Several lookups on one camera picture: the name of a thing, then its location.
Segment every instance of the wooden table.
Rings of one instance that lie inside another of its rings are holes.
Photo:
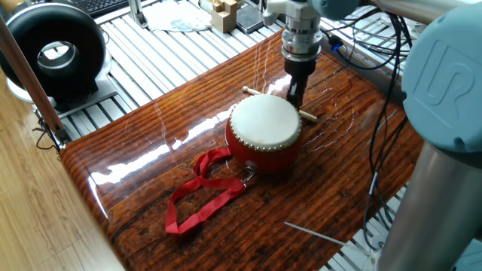
[[[193,178],[197,158],[224,146],[230,110],[247,85],[284,96],[280,35],[259,44],[61,152],[92,215],[127,269],[318,270],[339,249],[284,221],[343,241],[361,227],[371,182],[368,142],[383,94],[327,54],[310,77],[303,110],[304,146],[295,164],[256,175],[247,191],[184,236],[164,231],[172,192]],[[404,117],[390,105],[389,131]],[[422,139],[401,134],[382,173],[391,197],[409,179]],[[212,178],[246,177],[233,160],[212,167]],[[176,204],[184,221],[219,191],[202,189]]]

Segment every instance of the red drum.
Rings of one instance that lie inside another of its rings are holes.
[[[258,173],[278,172],[300,151],[300,116],[293,105],[278,96],[251,96],[231,113],[226,142],[241,166]]]

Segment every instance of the drum head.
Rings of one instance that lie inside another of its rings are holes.
[[[288,101],[273,95],[256,95],[233,110],[230,127],[240,142],[255,149],[283,149],[300,135],[300,116]]]

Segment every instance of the ur logo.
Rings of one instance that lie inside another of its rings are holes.
[[[415,87],[415,99],[451,126],[449,123],[457,123],[470,106],[475,75],[481,71],[482,66],[464,53],[436,41]]]

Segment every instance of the black speaker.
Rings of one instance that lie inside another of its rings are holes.
[[[99,26],[85,12],[68,2],[41,3],[19,11],[7,25],[45,93],[57,103],[98,90],[95,78],[104,62],[105,42]],[[49,59],[42,49],[54,42],[67,45],[68,50]],[[1,52],[0,66],[22,87]]]

